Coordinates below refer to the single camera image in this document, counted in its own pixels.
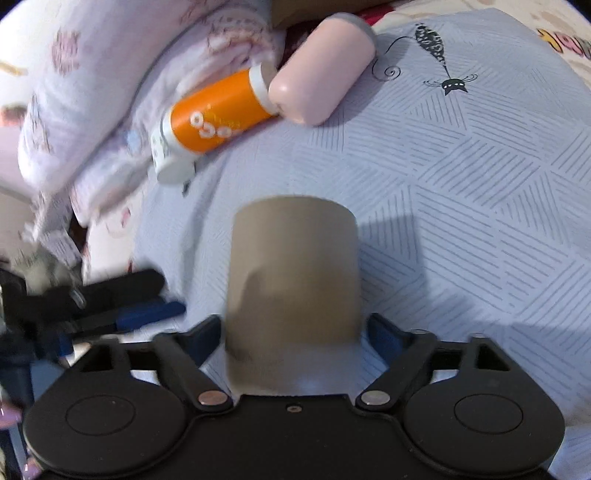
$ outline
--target fabric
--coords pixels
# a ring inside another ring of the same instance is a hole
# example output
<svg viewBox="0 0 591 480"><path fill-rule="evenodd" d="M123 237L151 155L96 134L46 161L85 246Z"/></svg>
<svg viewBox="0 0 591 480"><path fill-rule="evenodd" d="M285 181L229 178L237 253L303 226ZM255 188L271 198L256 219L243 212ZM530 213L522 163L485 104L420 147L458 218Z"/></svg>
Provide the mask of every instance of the fabric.
<svg viewBox="0 0 591 480"><path fill-rule="evenodd" d="M31 98L19 165L44 193L66 186L124 117L164 48L223 0L75 0Z"/></svg>
<svg viewBox="0 0 591 480"><path fill-rule="evenodd" d="M116 277L131 269L142 203L146 192L154 185L155 177L145 180L116 208L93 222L82 252L82 280L85 284Z"/></svg>
<svg viewBox="0 0 591 480"><path fill-rule="evenodd" d="M397 0L377 32L434 15L498 8L531 28L591 87L591 25L567 0Z"/></svg>
<svg viewBox="0 0 591 480"><path fill-rule="evenodd" d="M67 10L62 0L23 0L0 22L0 187L28 197L34 191L18 169L20 126Z"/></svg>
<svg viewBox="0 0 591 480"><path fill-rule="evenodd" d="M129 115L77 176L71 198L80 224L106 213L146 179L149 136L167 108L238 70L277 62L279 50L264 11L248 0L224 5L184 32L147 74Z"/></svg>
<svg viewBox="0 0 591 480"><path fill-rule="evenodd" d="M318 128L271 121L212 155L190 187L144 201L137 265L224 312L234 214L278 194L355 214L366 312L444 340L495 339L561 408L551 472L591 476L591 92L536 32L498 10L379 35L370 66ZM145 339L157 326L141 330ZM367 348L358 393L384 365ZM223 349L206 367L227 387Z"/></svg>

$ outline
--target pink cylinder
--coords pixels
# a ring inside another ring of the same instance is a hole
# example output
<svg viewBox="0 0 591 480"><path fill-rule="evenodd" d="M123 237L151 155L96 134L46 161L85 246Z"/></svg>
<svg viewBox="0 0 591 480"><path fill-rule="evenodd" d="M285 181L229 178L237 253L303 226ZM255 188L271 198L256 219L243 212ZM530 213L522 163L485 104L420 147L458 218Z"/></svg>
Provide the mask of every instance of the pink cylinder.
<svg viewBox="0 0 591 480"><path fill-rule="evenodd" d="M326 18L269 86L280 114L298 124L320 125L375 57L372 28L355 15Z"/></svg>

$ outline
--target metal pin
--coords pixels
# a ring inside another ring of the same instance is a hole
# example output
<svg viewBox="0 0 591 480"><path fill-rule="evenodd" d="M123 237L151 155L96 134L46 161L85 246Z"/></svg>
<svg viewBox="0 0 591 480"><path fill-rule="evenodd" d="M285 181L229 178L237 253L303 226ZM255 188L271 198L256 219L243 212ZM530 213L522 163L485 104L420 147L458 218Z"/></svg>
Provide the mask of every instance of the metal pin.
<svg viewBox="0 0 591 480"><path fill-rule="evenodd" d="M207 390L199 395L198 400L204 407L217 407L226 403L228 396L219 390Z"/></svg>
<svg viewBox="0 0 591 480"><path fill-rule="evenodd" d="M379 407L390 401L390 395L381 390L369 390L361 395L361 401L366 405Z"/></svg>

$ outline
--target round pad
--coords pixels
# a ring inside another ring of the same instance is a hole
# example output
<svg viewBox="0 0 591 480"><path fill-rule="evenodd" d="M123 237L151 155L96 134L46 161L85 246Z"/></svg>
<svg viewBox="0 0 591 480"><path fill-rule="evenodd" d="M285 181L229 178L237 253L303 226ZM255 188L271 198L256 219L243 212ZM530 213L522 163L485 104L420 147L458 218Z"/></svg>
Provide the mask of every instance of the round pad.
<svg viewBox="0 0 591 480"><path fill-rule="evenodd" d="M480 433L507 433L523 420L519 405L499 395L470 395L456 403L454 410L462 425Z"/></svg>
<svg viewBox="0 0 591 480"><path fill-rule="evenodd" d="M183 404L163 387L129 372L73 374L25 417L25 438L44 468L85 478L128 474L163 457L183 434Z"/></svg>
<svg viewBox="0 0 591 480"><path fill-rule="evenodd" d="M126 428L135 417L134 405L124 398L97 395L73 404L66 421L82 435L109 435Z"/></svg>
<svg viewBox="0 0 591 480"><path fill-rule="evenodd" d="M458 375L416 392L404 411L413 443L469 476L518 475L551 459L564 433L560 411L502 374Z"/></svg>

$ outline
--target white bottle cap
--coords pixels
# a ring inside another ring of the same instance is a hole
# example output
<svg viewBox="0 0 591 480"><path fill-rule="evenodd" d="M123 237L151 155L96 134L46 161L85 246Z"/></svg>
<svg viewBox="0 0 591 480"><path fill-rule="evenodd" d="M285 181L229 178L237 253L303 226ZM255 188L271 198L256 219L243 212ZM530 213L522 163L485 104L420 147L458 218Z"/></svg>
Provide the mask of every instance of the white bottle cap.
<svg viewBox="0 0 591 480"><path fill-rule="evenodd" d="M248 79L256 99L269 115L279 113L269 98L269 85L277 75L277 69L270 61L264 61L248 70Z"/></svg>
<svg viewBox="0 0 591 480"><path fill-rule="evenodd" d="M156 178L162 184L181 184L195 176L195 162L200 155L172 150L159 124L150 135Z"/></svg>

